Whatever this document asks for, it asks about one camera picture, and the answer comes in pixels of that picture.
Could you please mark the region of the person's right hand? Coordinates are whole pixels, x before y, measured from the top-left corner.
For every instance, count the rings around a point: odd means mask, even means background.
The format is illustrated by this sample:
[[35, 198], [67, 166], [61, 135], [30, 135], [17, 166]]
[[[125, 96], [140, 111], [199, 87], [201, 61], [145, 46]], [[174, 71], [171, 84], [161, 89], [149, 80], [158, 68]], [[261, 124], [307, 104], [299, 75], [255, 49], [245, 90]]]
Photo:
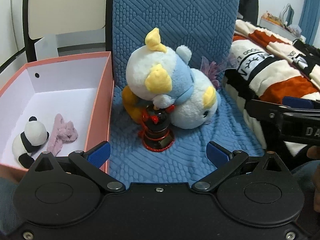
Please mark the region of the person's right hand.
[[[307, 151], [307, 156], [311, 159], [319, 160], [319, 146], [312, 146]], [[315, 186], [315, 195], [314, 195], [314, 201], [313, 201], [313, 208], [316, 212], [319, 212], [320, 210], [320, 174], [319, 174], [319, 165], [315, 169], [315, 172], [312, 176], [312, 182]]]

